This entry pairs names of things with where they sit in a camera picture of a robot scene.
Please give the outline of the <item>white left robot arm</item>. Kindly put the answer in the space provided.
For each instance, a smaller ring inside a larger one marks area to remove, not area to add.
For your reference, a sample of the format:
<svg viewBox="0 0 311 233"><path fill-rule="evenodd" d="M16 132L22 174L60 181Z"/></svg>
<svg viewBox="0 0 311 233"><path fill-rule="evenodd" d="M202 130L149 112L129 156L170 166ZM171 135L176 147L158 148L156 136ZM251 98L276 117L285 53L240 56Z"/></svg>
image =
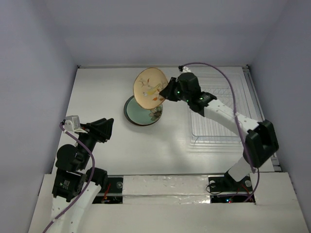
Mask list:
<svg viewBox="0 0 311 233"><path fill-rule="evenodd" d="M82 124L78 116L67 116L59 124L75 144L62 145L57 151L51 217L45 233L79 232L94 198L106 190L107 171L95 167L93 150L97 143L111 138L113 123L113 118L102 118Z"/></svg>

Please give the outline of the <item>yellow cream plate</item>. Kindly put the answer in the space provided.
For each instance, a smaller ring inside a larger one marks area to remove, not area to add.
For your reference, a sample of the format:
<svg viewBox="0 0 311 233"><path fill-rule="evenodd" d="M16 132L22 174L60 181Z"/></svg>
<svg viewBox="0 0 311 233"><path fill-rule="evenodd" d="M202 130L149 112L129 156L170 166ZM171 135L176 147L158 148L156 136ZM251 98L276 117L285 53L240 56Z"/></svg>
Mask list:
<svg viewBox="0 0 311 233"><path fill-rule="evenodd" d="M156 67L143 70L135 79L133 94L136 102L144 109L154 109L165 100L160 92L168 85L165 74Z"/></svg>

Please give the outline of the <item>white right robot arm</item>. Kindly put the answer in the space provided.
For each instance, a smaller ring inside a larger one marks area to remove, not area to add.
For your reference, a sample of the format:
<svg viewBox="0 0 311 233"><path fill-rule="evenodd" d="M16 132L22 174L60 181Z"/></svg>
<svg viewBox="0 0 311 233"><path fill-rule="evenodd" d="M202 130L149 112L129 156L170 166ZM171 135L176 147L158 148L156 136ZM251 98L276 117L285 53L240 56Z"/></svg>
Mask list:
<svg viewBox="0 0 311 233"><path fill-rule="evenodd" d="M212 194L236 191L246 176L258 171L279 149L270 121L257 121L238 113L236 108L229 108L215 95L202 91L198 78L191 72L171 78L160 95L166 100L186 102L193 112L218 122L240 137L242 157L223 176L209 179L207 188Z"/></svg>

